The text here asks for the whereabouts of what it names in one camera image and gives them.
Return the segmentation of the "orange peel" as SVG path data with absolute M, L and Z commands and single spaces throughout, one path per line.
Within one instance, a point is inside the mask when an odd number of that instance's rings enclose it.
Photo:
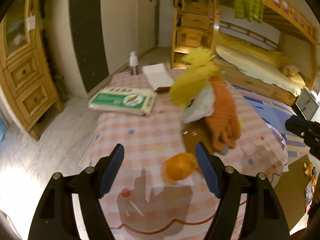
M 163 176 L 171 184 L 188 178 L 193 172 L 199 170 L 195 154 L 179 153 L 164 163 Z

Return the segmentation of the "green puffer jacket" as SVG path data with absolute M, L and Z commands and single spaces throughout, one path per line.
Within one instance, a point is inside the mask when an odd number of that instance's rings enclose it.
M 234 17 L 248 22 L 263 22 L 264 4 L 262 0 L 234 0 Z

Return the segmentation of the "green white medicine box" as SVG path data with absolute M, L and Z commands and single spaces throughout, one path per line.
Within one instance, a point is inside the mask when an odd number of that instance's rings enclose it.
M 157 93 L 151 89 L 107 87 L 97 92 L 88 103 L 90 109 L 134 115 L 149 115 Z

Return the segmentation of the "plush toy on bed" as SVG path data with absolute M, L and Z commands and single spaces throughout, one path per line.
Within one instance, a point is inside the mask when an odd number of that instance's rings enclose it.
M 280 69 L 281 74 L 285 75 L 285 76 L 296 76 L 299 72 L 300 69 L 295 66 L 295 65 L 289 65 L 289 66 L 283 66 Z

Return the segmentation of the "pink checkered mattress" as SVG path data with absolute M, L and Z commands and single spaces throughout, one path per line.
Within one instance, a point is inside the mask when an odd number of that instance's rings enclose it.
M 287 168 L 287 152 L 262 118 L 230 84 L 241 137 L 219 156 L 242 174 L 263 172 L 274 187 Z M 99 119 L 88 166 L 110 155 L 116 144 L 124 161 L 100 205 L 115 239 L 203 239 L 219 199 L 210 193 L 196 164 L 200 133 L 185 130 L 181 107 L 158 94 L 150 115 L 105 112 Z

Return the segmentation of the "cardboard trash box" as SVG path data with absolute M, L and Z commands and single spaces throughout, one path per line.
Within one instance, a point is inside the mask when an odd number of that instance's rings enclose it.
M 289 229 L 301 220 L 306 213 L 305 188 L 310 178 L 305 175 L 304 164 L 313 163 L 309 155 L 304 155 L 292 162 L 287 172 L 283 172 L 274 190 L 283 208 Z

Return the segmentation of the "orange fuzzy cloth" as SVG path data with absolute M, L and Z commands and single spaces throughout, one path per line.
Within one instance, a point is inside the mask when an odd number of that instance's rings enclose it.
M 236 141 L 241 137 L 241 126 L 236 104 L 223 79 L 211 77 L 210 84 L 215 95 L 214 111 L 205 118 L 205 122 L 212 135 L 213 149 L 221 153 L 226 147 L 236 147 Z

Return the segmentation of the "colourful rainbow rug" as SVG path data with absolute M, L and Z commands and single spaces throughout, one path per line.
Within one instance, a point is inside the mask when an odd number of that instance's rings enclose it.
M 289 157 L 298 158 L 310 154 L 310 148 L 304 143 L 303 139 L 285 128 L 285 121 L 295 115 L 290 106 L 251 90 L 238 86 L 234 86 L 234 88 L 240 92 L 264 122 L 273 126 L 283 136 Z

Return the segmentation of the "white spray bottle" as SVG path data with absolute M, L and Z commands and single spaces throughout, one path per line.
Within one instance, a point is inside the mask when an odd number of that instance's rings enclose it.
M 131 74 L 132 75 L 137 75 L 137 66 L 139 65 L 138 62 L 138 56 L 137 53 L 135 51 L 130 52 L 129 55 L 129 67 L 131 69 Z

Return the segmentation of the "yellow foam fruit net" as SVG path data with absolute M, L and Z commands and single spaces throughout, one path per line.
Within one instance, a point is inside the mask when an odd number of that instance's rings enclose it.
M 179 75 L 169 90 L 173 104 L 187 108 L 211 77 L 221 75 L 220 68 L 214 63 L 214 57 L 213 51 L 204 47 L 192 48 L 182 57 L 187 69 Z

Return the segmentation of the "wooden cabinet with drawers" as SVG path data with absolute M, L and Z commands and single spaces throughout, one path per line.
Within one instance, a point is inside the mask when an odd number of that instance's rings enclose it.
M 63 107 L 43 45 L 40 0 L 15 0 L 1 21 L 1 100 L 14 123 L 35 140 L 37 122 Z

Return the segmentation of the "wooden bunk bed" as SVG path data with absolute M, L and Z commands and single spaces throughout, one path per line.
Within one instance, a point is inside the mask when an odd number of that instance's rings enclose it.
M 221 21 L 220 27 L 233 33 L 239 33 L 240 40 L 254 47 L 281 51 L 291 62 L 294 61 L 294 58 L 289 51 L 289 40 L 303 42 L 307 46 L 305 51 L 308 52 L 308 57 L 305 58 L 306 68 L 300 70 L 300 76 L 308 88 L 313 88 L 317 74 L 318 29 L 288 0 L 263 0 L 263 3 L 264 23 L 280 32 L 277 42 L 272 41 L 265 34 L 257 33 L 249 27 L 242 27 L 230 21 Z M 243 74 L 231 63 L 224 63 L 222 60 L 217 62 L 226 71 L 227 81 L 232 85 L 251 90 L 289 106 L 293 105 L 297 99 L 287 90 Z

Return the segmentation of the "yellow bed sheet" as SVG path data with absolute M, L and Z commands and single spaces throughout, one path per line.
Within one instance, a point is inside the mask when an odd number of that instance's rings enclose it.
M 281 67 L 294 65 L 281 51 L 265 50 L 240 38 L 219 33 L 216 52 L 243 74 L 276 85 L 294 96 L 299 96 L 305 86 L 299 73 L 293 77 L 281 74 Z

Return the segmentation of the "wooden drawer staircase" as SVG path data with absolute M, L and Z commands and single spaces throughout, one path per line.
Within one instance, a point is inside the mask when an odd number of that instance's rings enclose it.
M 174 0 L 170 66 L 185 69 L 182 57 L 197 47 L 216 51 L 220 31 L 219 0 Z

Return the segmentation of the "white wardrobe with round holes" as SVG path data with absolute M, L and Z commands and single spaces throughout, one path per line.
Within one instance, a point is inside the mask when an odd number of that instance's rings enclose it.
M 69 0 L 75 57 L 86 92 L 156 44 L 157 0 Z

